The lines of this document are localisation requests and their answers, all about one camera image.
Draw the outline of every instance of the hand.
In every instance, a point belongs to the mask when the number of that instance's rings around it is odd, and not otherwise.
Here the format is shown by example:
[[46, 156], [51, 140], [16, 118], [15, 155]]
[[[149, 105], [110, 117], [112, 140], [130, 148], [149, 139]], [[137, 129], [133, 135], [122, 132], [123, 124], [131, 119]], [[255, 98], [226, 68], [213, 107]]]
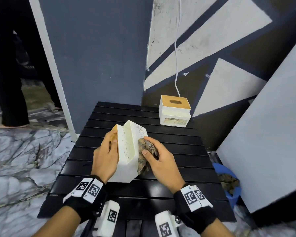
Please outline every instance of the hand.
[[142, 151], [157, 180], [165, 185], [173, 194], [179, 191], [184, 186], [185, 181], [179, 172], [173, 154], [159, 141], [147, 136], [144, 139], [154, 144], [159, 152], [159, 160], [156, 160], [149, 151]]
[[100, 179], [107, 183], [107, 181], [114, 175], [117, 163], [117, 140], [110, 140], [117, 131], [110, 131], [106, 133], [102, 145], [93, 152], [93, 163], [91, 175], [97, 175]]

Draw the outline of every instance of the person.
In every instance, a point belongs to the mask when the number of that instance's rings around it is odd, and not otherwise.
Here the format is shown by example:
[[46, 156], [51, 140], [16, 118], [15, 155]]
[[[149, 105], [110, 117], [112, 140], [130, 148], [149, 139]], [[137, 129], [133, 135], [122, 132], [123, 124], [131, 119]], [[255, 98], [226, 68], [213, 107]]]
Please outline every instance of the person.
[[13, 31], [21, 38], [54, 102], [55, 110], [61, 109], [29, 0], [0, 0], [0, 128], [19, 128], [29, 124], [22, 83], [18, 76]]
[[[116, 133], [117, 131], [108, 132], [104, 137], [102, 145], [94, 151], [90, 176], [94, 177], [96, 181], [101, 181], [103, 185], [113, 176], [117, 168], [117, 142], [114, 140], [110, 144], [112, 136]], [[182, 201], [179, 197], [180, 190], [186, 183], [178, 170], [173, 154], [159, 141], [147, 136], [144, 138], [155, 145], [159, 152], [159, 160], [156, 160], [147, 150], [142, 151], [143, 155], [149, 162], [157, 180], [174, 194], [175, 205], [177, 208], [180, 208], [180, 205], [186, 204], [185, 200]], [[33, 237], [72, 236], [78, 225], [91, 216], [90, 206], [92, 205], [94, 204], [88, 205], [88, 202], [81, 197], [69, 197], [64, 202], [64, 206]], [[180, 217], [187, 226], [196, 230], [202, 237], [234, 237], [216, 218], [210, 206], [187, 212], [185, 217], [184, 215], [180, 215]]]

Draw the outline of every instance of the black table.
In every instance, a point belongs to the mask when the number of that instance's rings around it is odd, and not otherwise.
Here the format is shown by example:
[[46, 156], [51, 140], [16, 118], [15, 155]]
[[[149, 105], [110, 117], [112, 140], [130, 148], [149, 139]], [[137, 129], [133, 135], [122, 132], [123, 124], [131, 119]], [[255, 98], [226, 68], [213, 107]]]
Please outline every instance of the black table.
[[[218, 218], [235, 222], [234, 213], [214, 171], [193, 121], [185, 128], [162, 126], [158, 108], [98, 102], [86, 126], [43, 203], [38, 218], [51, 218], [62, 206], [62, 199], [90, 174], [93, 151], [115, 124], [131, 120], [146, 128], [173, 153], [186, 182], [196, 184], [213, 204]], [[171, 192], [150, 171], [131, 183], [107, 183], [109, 199], [120, 204], [119, 220], [154, 220], [162, 211], [174, 212]]]

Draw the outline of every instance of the white power cable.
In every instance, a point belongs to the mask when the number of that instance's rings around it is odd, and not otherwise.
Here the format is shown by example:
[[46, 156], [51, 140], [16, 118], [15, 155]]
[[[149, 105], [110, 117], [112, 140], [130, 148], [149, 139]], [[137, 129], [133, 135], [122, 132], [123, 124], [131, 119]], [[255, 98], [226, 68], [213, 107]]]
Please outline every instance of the white power cable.
[[178, 79], [178, 51], [176, 49], [176, 40], [178, 39], [178, 31], [179, 31], [179, 27], [180, 27], [180, 23], [181, 23], [181, 9], [182, 9], [182, 3], [181, 0], [179, 0], [179, 23], [178, 23], [178, 27], [176, 29], [176, 34], [175, 34], [175, 41], [174, 41], [174, 51], [175, 51], [175, 65], [176, 65], [176, 75], [175, 75], [175, 81], [174, 81], [174, 85], [176, 88], [176, 91], [178, 92], [179, 97], [180, 96], [180, 92], [178, 90], [178, 87], [176, 86], [176, 81]]

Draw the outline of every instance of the white plastic holder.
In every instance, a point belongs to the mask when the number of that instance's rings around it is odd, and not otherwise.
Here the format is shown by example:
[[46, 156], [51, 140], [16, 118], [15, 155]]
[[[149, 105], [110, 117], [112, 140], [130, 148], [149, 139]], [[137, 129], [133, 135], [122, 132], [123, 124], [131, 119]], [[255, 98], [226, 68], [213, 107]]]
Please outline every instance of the white plastic holder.
[[92, 236], [112, 237], [119, 211], [120, 205], [117, 202], [113, 200], [105, 202], [101, 216], [95, 222]]
[[138, 139], [147, 136], [144, 127], [128, 120], [124, 126], [116, 124], [119, 161], [115, 174], [109, 182], [130, 183], [138, 176]]
[[191, 106], [184, 97], [162, 95], [159, 104], [160, 124], [186, 127], [191, 118]]
[[170, 211], [163, 211], [155, 215], [155, 222], [159, 237], [180, 237], [177, 227], [183, 224], [179, 217]]

